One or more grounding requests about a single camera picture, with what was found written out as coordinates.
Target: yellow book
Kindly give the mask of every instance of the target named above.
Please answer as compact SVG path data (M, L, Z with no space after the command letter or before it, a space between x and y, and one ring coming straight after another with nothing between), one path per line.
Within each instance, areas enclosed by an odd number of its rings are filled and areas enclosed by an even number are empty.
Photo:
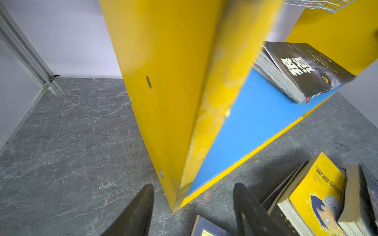
M336 222L344 174L321 153L294 179L278 206L301 236L346 236Z

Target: white chinese characters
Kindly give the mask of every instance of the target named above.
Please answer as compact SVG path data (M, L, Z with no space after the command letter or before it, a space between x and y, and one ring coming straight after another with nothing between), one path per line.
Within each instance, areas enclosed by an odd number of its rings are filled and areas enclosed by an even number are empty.
M301 75L304 73L311 73L311 71L315 71L305 60L300 57L297 58L281 58L282 63L289 69L291 74L294 76Z

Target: gray floor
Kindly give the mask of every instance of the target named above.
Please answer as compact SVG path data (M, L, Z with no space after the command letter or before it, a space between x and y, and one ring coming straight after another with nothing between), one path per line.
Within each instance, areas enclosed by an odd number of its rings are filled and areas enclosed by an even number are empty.
M155 189L149 235L190 235L197 214L236 234L236 182L263 200L321 151L339 166L363 160L378 176L378 129L335 94L171 214L123 81L57 78L53 84L0 158L0 235L100 235L147 183Z

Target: screw hole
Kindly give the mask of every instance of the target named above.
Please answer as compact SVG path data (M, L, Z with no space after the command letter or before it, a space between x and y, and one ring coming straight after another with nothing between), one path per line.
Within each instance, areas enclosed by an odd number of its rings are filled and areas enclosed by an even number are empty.
M151 82L150 82L150 79L148 78L148 76L146 76L146 78L147 78L147 84L148 84L148 87L151 88Z

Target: metal mesh basket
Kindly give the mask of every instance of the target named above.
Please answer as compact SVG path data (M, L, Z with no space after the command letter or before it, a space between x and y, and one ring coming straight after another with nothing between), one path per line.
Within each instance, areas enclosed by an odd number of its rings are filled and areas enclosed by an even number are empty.
M324 9L328 13L335 13L354 0L286 0L286 4L304 6L311 9Z

